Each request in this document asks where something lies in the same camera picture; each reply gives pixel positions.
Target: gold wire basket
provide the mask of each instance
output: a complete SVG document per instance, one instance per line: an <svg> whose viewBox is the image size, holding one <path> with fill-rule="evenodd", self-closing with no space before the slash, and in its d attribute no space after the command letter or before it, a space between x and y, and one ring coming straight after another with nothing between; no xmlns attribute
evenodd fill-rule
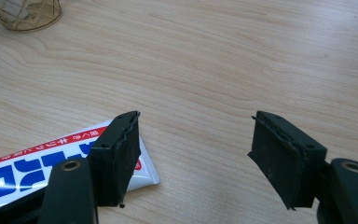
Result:
<svg viewBox="0 0 358 224"><path fill-rule="evenodd" d="M44 28L60 15L59 0L0 0L0 23L9 30Z"/></svg>

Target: table surface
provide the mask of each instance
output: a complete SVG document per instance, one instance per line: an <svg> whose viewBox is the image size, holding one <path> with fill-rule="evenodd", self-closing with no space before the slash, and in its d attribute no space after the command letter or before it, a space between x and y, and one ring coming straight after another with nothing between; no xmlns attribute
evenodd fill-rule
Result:
<svg viewBox="0 0 358 224"><path fill-rule="evenodd" d="M62 0L0 25L0 157L139 110L160 184L108 223L317 223L247 157L257 110L358 161L358 1Z"/></svg>

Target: red stripe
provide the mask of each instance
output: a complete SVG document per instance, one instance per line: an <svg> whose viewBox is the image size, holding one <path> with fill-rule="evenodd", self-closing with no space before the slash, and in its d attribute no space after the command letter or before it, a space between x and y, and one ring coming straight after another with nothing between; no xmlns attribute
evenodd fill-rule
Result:
<svg viewBox="0 0 358 224"><path fill-rule="evenodd" d="M74 142L79 142L79 141L83 141L83 140L90 139L93 137L98 137L101 135L101 133L103 133L103 131L105 129L106 129L106 126L97 128L97 129L87 130L82 133L74 133L74 134L71 134L71 135L68 135L68 136L65 136L62 138L57 138L53 141L46 142L46 143L38 145L36 147L30 147L30 148L24 149L22 151L18 151L13 154L9 154L7 156L1 157L0 162L7 161L7 160L17 158L17 157L21 157L21 156L25 156L28 154L32 154L32 153L35 153L38 151L43 151L43 150L50 149L53 147L65 146L65 145L68 145L68 144L71 144Z"/></svg>

